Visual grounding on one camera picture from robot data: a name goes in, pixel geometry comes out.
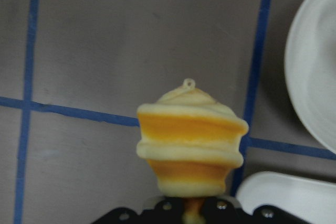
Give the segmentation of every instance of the white plate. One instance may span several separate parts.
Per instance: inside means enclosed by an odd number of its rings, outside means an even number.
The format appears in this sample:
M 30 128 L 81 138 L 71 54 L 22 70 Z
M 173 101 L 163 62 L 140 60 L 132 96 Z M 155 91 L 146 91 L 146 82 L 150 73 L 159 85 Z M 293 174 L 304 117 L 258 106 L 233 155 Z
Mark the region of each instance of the white plate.
M 236 198 L 248 214 L 260 205 L 273 205 L 313 224 L 336 221 L 336 184 L 274 172 L 251 175 Z
M 336 153 L 336 0 L 304 0 L 288 35 L 285 76 L 302 123 Z

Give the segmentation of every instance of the blue tape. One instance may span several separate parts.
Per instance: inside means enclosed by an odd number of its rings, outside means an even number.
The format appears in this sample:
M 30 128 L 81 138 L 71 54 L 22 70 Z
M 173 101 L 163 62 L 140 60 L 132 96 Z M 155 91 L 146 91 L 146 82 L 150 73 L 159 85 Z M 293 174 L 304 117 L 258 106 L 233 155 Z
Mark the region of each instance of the blue tape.
M 34 47 L 36 40 L 37 16 L 39 0 L 30 0 L 28 31 L 26 42 L 25 75 L 24 75 L 24 99 L 22 107 L 22 121 L 20 139 L 17 153 L 17 173 L 15 185 L 15 205 L 14 205 L 14 224 L 22 223 L 24 191 L 25 191 L 25 169 L 29 138 L 30 125 L 30 102 L 33 93 L 33 66 L 34 66 Z M 18 101 L 11 100 L 12 105 L 17 105 Z
M 23 102 L 22 100 L 0 97 L 0 106 L 10 107 L 15 109 L 22 109 Z
M 58 106 L 58 105 L 49 105 L 41 104 L 37 102 L 31 103 L 32 110 L 38 112 L 52 112 L 61 115 L 70 116 L 73 118 L 88 119 L 97 122 L 107 122 L 113 124 L 120 124 L 125 126 L 139 126 L 139 121 L 137 118 L 131 118 L 128 116 L 122 115 L 113 115 L 102 112 L 75 109 L 70 107 Z
M 263 51 L 264 51 L 265 39 L 266 39 L 270 3 L 271 3 L 271 0 L 261 0 L 261 3 L 260 3 L 257 31 L 256 31 L 256 36 L 255 36 L 252 62 L 250 66 L 250 74 L 249 74 L 249 80 L 248 80 L 248 86 L 247 86 L 247 97 L 246 97 L 245 109 L 244 109 L 244 120 L 250 126 L 251 126 L 252 119 L 253 119 L 255 100 L 256 100 L 256 95 L 257 95 L 259 79 L 260 79 L 261 61 L 263 58 L 262 56 L 263 56 Z M 239 151 L 242 153 L 244 158 L 246 158 L 246 152 L 250 145 L 251 145 L 251 142 L 250 142 L 249 132 L 248 132 L 242 138 L 242 141 L 239 146 Z M 231 192 L 230 192 L 232 196 L 236 195 L 237 189 L 243 180 L 244 168 L 245 166 L 243 164 L 243 166 L 241 166 L 240 168 L 234 171 L 233 183 L 232 183 Z
M 251 147 L 336 160 L 336 154 L 327 149 L 264 140 L 260 138 L 251 138 Z

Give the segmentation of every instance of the screw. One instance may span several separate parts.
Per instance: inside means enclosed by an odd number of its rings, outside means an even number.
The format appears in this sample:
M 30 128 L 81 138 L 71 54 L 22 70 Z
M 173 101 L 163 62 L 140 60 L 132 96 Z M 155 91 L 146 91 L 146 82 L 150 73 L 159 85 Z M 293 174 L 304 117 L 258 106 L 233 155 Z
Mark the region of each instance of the screw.
M 261 210 L 261 214 L 267 219 L 271 219 L 274 217 L 274 212 L 269 208 L 264 208 L 263 210 Z
M 227 203 L 225 201 L 218 201 L 217 208 L 220 210 L 225 210 L 227 208 Z
M 126 212 L 122 213 L 120 216 L 119 216 L 119 220 L 121 221 L 126 221 L 130 218 L 130 215 Z
M 172 209 L 172 204 L 170 204 L 170 202 L 166 202 L 163 206 L 162 209 L 165 211 L 169 211 Z

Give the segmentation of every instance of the gray floor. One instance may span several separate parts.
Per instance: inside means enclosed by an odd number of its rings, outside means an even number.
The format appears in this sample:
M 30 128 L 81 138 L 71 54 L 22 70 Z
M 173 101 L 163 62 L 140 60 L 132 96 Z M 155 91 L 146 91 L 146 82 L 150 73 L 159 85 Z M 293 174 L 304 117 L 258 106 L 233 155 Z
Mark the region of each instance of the gray floor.
M 0 1 L 0 97 L 23 99 L 30 0 Z M 303 0 L 271 0 L 251 137 L 323 148 L 290 104 L 288 29 Z M 243 116 L 260 0 L 39 0 L 32 101 L 136 117 L 184 78 Z M 0 106 L 0 220 L 13 223 L 21 110 Z M 159 195 L 136 126 L 32 112 L 22 223 L 90 223 Z M 336 182 L 335 161 L 250 148 L 272 170 Z M 228 191 L 231 177 L 228 179 Z

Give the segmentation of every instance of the orange stripe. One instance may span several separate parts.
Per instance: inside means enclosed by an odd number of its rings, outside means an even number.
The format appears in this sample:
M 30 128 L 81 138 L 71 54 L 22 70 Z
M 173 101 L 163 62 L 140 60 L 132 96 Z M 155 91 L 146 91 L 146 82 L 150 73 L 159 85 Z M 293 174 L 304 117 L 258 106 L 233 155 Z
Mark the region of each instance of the orange stripe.
M 154 161 L 148 160 L 156 175 L 160 179 L 188 181 L 215 181 L 223 183 L 230 167 L 209 165 L 196 162 Z
M 149 138 L 173 140 L 229 140 L 246 133 L 246 128 L 225 120 L 192 116 L 139 114 L 141 131 Z

